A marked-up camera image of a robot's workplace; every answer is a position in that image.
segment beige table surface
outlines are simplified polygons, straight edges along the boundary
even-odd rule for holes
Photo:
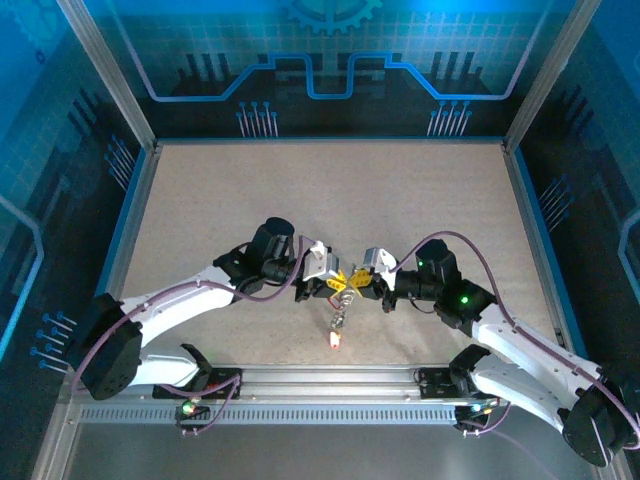
[[[545,299],[500,147],[427,141],[246,142],[165,145],[127,273],[124,297],[199,272],[249,241],[269,216],[361,263],[368,247],[403,257],[420,239],[451,229],[470,237],[492,266],[508,307],[553,338]],[[482,266],[447,240],[463,276],[489,289]],[[259,295],[266,295],[265,288]],[[152,345],[196,345],[212,363],[435,364],[468,343],[435,315],[401,302],[384,314],[358,299],[339,351],[328,347],[325,300],[212,310]]]

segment green led light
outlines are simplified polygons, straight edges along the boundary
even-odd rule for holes
[[[191,415],[193,412],[195,412],[195,410],[196,410],[196,406],[191,402],[188,402],[182,405],[182,413],[186,415]]]

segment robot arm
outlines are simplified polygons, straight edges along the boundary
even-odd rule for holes
[[[298,299],[298,290],[308,290],[314,282],[324,284],[321,279],[337,275],[338,259],[322,242],[315,242],[308,253],[300,250],[296,258],[293,233],[289,222],[272,217],[258,228],[251,242],[222,255],[183,282],[120,302],[109,294],[94,298],[73,332],[66,360],[74,369],[80,368],[82,382],[96,400],[110,398],[130,385],[165,384],[185,391],[201,390],[211,366],[195,347],[182,346],[188,358],[180,353],[156,353],[147,345],[201,313],[242,298],[254,299],[250,296],[267,281],[281,285],[281,291],[295,285]],[[123,323],[108,335],[118,322]],[[104,344],[92,354],[105,335]]]
[[[596,466],[607,466],[619,450],[638,442],[634,419],[623,413],[638,411],[629,379],[566,351],[509,314],[499,297],[462,279],[442,240],[418,249],[416,261],[417,271],[394,271],[397,262],[388,252],[370,249],[369,297],[382,299],[386,312],[399,299],[434,301],[446,325],[488,347],[471,345],[451,362],[459,391],[495,395],[538,416]]]

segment red led light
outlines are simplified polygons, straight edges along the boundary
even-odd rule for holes
[[[341,335],[338,332],[331,332],[329,334],[329,345],[332,349],[337,350],[340,347]]]

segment glass panel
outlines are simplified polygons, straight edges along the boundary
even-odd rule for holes
[[[157,136],[252,138],[503,135],[573,1],[88,4]]]
[[[587,352],[632,374],[640,371],[639,19],[637,1],[602,2],[521,145]]]
[[[0,2],[0,38],[0,478],[27,478],[73,327],[56,314],[93,297],[139,145],[55,1]]]

